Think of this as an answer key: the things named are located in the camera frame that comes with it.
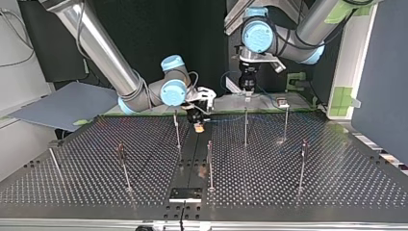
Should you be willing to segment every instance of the cable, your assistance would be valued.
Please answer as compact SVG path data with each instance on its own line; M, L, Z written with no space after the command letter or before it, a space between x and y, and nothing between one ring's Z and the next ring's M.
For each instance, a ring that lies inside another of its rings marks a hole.
M235 71L235 70L228 70L228 71L226 71L225 73L223 73L222 75L221 75L221 77L219 78L219 85L221 86L221 88L223 89L223 90L225 90L225 93L228 91L228 89L226 89L223 85L222 85L222 80L224 79L224 77L226 77L226 75L227 74L229 74L229 73L239 73L238 71Z
M25 27L25 24L23 22L23 19L20 18L16 13L8 10L8 9L0 9L1 15L3 16L3 20L4 22L7 24L7 26L13 30L13 32L15 33L15 35L31 50L33 50L33 46L30 44L30 40L28 37L28 32L27 29ZM6 16L6 13L11 14L12 16L14 16L18 22L21 24L21 27L23 28L24 34L25 34L25 39L17 32L17 30L15 29L15 27L12 25L12 23L9 21L9 19Z
M199 77L200 77L200 76L198 75L198 73L195 72L195 71L190 71L190 72L189 72L189 75L191 75L191 74L194 74L194 75L195 75L195 80L194 80L194 83L189 87L189 90L187 91L186 95L189 94L190 91L195 88L195 86L197 86L198 79L199 79Z
M327 112L326 106L323 105L323 101L321 101L320 97L318 96L318 94L317 94L316 91L315 91L315 88L313 88L312 81L309 80L308 82L309 82L309 84L310 84L310 88L312 89L313 94L314 94L315 97L318 99L318 101L320 101L321 106L322 106L322 107L324 108L324 110L326 110L326 112Z
M207 113L206 111L202 110L200 107L196 106L195 104L190 104L190 105L193 105L195 107L195 109L197 109L198 111L200 111L204 115L207 115L207 116L211 115L211 114Z
M264 90L263 88L261 88L259 85L257 85L257 87L258 87L258 89L260 89L261 91L263 91L263 92L264 92L264 95L266 95L266 96L270 99L270 103L272 104L272 106L273 106L275 109L278 109L278 110L280 110L280 111L286 112L286 109L281 109L281 108L279 108L278 106L275 105L275 101L273 100L273 97L272 97L270 94L268 94L266 90Z
M9 21L9 19L6 17L6 13L9 13L11 15L13 15L15 18L18 19L18 21L21 23L21 26L24 30L24 33L26 35L26 38L28 38L28 33L27 33L27 29L25 27L25 24L23 22L23 20L14 12L7 10L7 9L0 9L0 15L3 17L4 21L6 22L6 24L8 25L8 27L10 27L13 32L17 35L17 37L27 46L31 49L31 53L29 55L29 57L27 57L26 59L19 61L19 62L15 62L15 63L11 63L11 64L1 64L1 67L8 67L8 66L13 66L13 65L19 65L19 64L23 64L26 63L27 61L31 60L31 58L33 58L33 56L35 55L35 51L33 49L33 46L30 44L30 42L28 40L24 40L21 35L17 32L17 30L15 29L15 27L12 25L12 23Z
M81 8L81 13L79 15L79 19L78 19L78 24L77 24L77 38L75 39L76 41L76 45L77 45L77 49L79 51L79 53L84 56L85 58L90 60L90 57L85 54L84 50L81 47L81 32L82 32L82 18L84 17L84 13L85 13L85 7L87 6L85 0L82 1L82 8Z
M348 4L354 5L354 6L366 6L371 4L374 0L367 0L365 2L360 2L360 1L355 1L355 0L343 0Z
M342 31L343 31L343 29L344 29L344 27L345 27L345 24L347 24L347 22L350 20L350 18L354 15L354 13L355 13L356 11L357 11L357 10L354 9L354 10L351 12L351 14L348 16L348 18L345 19L342 23L339 24L339 25L342 25L342 28L339 29L339 31L336 33L336 35L334 35L332 38L329 38L326 42L324 42L324 43L322 43L322 44L319 44L319 45L308 44L307 42L305 42L305 41L303 41L302 39L300 39L300 38L298 37L298 35L296 34L296 36L297 36L297 38L299 39L299 41L302 42L304 45L306 45L306 46L308 46L308 47L298 46L298 45L296 45L296 44L293 44L293 43L289 42L289 40L288 40L287 38L283 38L283 37L278 33L278 31L277 31L277 29L276 29L276 26L271 22L270 19L268 19L268 22L269 22L270 28L272 29L273 33L275 33L276 36L278 36L280 39L282 39L283 41L285 41L285 43L287 43L288 45L290 45L290 46L292 46L292 47L294 47L294 48L300 49L300 50L314 50L314 49L317 49L317 48L319 48L319 47L328 45L329 43L331 43L332 41L334 41L335 38L336 38L337 36L339 36L339 35L342 33Z
M304 1L300 0L299 16L297 17L297 25L300 24L300 17L302 16L302 12L303 12L303 4L304 4Z
M233 122L233 121L237 121L240 120L244 117L244 115L241 115L239 117L236 118L231 118L231 119L221 119L221 120L210 120L208 121L209 123L220 123L220 122Z
M1 68L1 67L7 67L7 66L12 66L12 65L18 65L18 64L26 63L27 61L31 60L31 58L32 58L33 56L34 56L34 50L31 51L31 54L30 54L30 56L29 56L27 59L22 60L22 61L19 61L19 62L16 62L16 63L13 63L13 64L2 64L2 65L0 65L0 68Z

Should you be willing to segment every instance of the metal pin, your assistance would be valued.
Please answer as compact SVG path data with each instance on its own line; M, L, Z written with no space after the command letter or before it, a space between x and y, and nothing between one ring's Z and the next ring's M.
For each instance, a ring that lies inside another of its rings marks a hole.
M117 148L117 158L119 160L119 164L123 167L123 172L125 174L126 183L128 186L126 191L131 192L132 186L130 185L129 174L126 169L126 153L125 153L125 146L123 142L120 142Z
M180 133L178 130L178 122L177 122L177 110L174 110L174 125L176 127L176 134L177 134L177 148L180 150L181 149L181 144L180 144Z
M213 144L211 141L208 141L207 144L207 163L210 168L210 192L215 191L214 183L213 183Z
M301 150L301 156L302 156L302 169L300 171L300 180L299 180L299 194L303 190L302 184L303 184L303 174L304 174L304 169L305 169L305 163L306 163L306 158L309 155L309 143L306 141L306 139L303 139L302 142L302 150Z
M288 118L289 118L289 107L286 108L286 114L285 114L285 130L283 132L283 141L286 140L286 132L288 130Z
M63 179L63 173L61 172L60 165L58 164L57 157L55 156L54 150L52 149L52 147L48 148L48 150L51 153L52 160L54 162L55 167L58 170L58 173L60 174L61 179Z
M248 110L245 108L245 147L248 145L247 137L247 126L248 126Z

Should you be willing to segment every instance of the metal table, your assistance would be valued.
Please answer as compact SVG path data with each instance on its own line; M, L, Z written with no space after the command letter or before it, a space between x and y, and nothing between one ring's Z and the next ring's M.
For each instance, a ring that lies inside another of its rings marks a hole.
M243 115L215 115L200 135L178 120L181 151L172 116L99 117L54 149L61 173L46 152L0 183L0 225L408 228L408 178L323 114L291 113L285 141L284 114L249 115L246 148ZM181 188L198 189L200 202L169 202Z

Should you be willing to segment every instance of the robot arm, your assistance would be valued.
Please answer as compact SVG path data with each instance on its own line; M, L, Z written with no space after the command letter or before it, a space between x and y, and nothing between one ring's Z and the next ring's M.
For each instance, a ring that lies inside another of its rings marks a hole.
M268 19L267 8L245 9L240 48L240 87L251 90L256 86L254 75L261 63L270 63L277 73L284 70L279 57L300 64L316 64L324 51L324 41L339 25L325 22L339 1L317 0L295 30L274 25Z
M198 88L191 79L180 56L170 56L162 61L163 80L147 84L136 70L126 62L92 10L83 0L39 0L42 6L57 15L74 36L79 49L87 52L107 79L115 87L118 104L126 114L141 112L167 104L188 110L189 121L203 124L203 114L213 109L216 94L209 89Z

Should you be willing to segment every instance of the gray panel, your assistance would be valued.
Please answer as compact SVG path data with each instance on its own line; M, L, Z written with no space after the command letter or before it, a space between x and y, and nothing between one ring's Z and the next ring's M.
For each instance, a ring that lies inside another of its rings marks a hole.
M406 76L408 1L379 4L352 125L382 148L408 163Z
M9 116L73 132L79 128L74 122L104 114L116 104L114 90L74 82Z

